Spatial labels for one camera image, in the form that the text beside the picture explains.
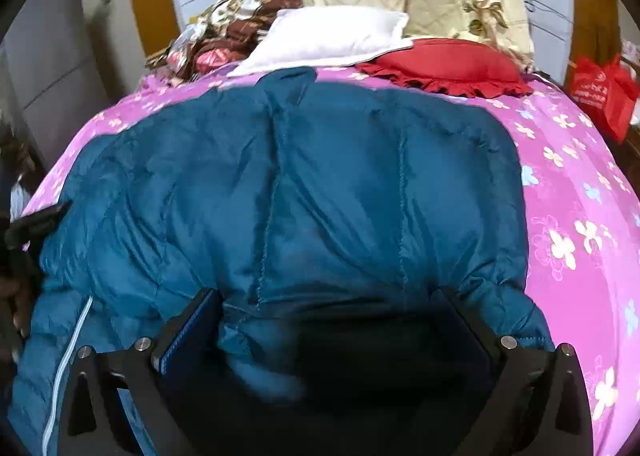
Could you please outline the teal puffer jacket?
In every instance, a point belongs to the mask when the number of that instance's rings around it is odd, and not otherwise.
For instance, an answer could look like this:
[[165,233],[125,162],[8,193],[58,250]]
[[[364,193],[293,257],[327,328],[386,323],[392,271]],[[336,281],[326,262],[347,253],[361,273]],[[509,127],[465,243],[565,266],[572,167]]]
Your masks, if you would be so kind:
[[204,288],[250,389],[291,398],[278,320],[341,305],[426,307],[453,294],[498,335],[551,349],[525,292],[521,163],[487,110],[407,89],[326,83],[310,68],[251,85],[135,94],[34,196],[68,212],[8,421],[52,450],[70,356],[156,334]]

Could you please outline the pink floral bed sheet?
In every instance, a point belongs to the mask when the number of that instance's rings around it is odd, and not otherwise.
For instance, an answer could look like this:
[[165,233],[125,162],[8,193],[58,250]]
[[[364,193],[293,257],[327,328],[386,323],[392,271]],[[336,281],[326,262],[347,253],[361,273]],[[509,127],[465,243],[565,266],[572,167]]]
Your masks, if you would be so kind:
[[[313,71],[326,83],[404,89],[352,68]],[[262,77],[212,73],[178,87],[150,78],[122,101],[176,89],[198,97]],[[552,344],[565,341],[577,350],[594,452],[616,455],[639,419],[639,201],[588,117],[558,88],[539,79],[529,87],[533,93],[524,98],[439,97],[491,112],[510,133],[522,169],[525,292],[544,314]],[[73,161],[75,147],[88,143],[88,123],[54,167]]]

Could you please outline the red shopping bag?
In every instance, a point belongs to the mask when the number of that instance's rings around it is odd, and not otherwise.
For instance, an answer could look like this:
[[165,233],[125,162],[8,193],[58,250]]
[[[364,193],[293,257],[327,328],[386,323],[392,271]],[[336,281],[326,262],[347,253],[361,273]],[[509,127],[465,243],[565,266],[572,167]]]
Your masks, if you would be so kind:
[[639,85],[623,68],[620,54],[604,66],[579,58],[570,96],[601,135],[617,144],[625,141],[639,98]]

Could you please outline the grey wardrobe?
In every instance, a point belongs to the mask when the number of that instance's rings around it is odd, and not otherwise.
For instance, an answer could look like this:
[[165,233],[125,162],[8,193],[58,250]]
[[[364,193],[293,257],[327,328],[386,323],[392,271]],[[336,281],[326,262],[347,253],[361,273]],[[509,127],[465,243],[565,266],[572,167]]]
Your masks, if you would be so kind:
[[3,39],[21,117],[48,168],[110,105],[81,0],[26,0]]

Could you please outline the red ruffled pillow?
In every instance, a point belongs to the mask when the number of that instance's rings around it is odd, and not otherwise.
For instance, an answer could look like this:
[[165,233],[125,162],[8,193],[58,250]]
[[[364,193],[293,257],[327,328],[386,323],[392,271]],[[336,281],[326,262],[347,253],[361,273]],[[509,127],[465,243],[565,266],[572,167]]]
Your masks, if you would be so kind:
[[533,93],[505,54],[463,39],[416,39],[413,46],[358,63],[360,72],[404,88],[464,98],[526,97]]

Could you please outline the brown patterned blanket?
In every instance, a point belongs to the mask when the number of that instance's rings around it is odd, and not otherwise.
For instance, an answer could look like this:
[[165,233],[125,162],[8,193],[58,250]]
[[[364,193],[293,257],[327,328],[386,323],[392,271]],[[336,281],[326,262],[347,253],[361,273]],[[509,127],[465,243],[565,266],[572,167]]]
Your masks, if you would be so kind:
[[145,67],[182,82],[246,59],[284,9],[302,0],[217,0],[198,14],[166,49],[146,59]]

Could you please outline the white folded cloth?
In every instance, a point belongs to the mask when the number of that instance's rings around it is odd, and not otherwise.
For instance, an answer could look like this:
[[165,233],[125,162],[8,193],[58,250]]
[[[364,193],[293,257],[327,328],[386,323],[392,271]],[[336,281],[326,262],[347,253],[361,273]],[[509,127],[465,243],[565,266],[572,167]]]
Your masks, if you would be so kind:
[[352,66],[409,49],[407,13],[366,6],[313,6],[278,12],[253,52],[230,73]]

